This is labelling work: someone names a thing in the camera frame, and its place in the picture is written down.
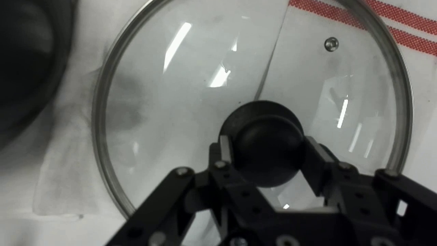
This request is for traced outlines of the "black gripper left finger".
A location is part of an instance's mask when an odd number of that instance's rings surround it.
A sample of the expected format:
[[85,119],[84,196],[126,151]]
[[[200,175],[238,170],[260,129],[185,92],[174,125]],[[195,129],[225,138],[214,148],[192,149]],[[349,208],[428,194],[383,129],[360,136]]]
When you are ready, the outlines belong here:
[[181,246],[196,216],[210,211],[219,230],[218,246],[268,246],[263,229],[267,200],[210,147],[210,166],[196,174],[173,170],[107,246]]

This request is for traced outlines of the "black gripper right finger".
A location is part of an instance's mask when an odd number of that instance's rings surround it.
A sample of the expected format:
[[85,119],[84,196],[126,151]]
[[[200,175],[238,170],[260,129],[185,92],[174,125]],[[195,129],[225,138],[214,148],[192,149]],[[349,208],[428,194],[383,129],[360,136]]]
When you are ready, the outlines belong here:
[[272,246],[437,246],[437,196],[386,170],[372,177],[302,136],[268,144],[279,182],[301,171],[330,212],[283,214]]

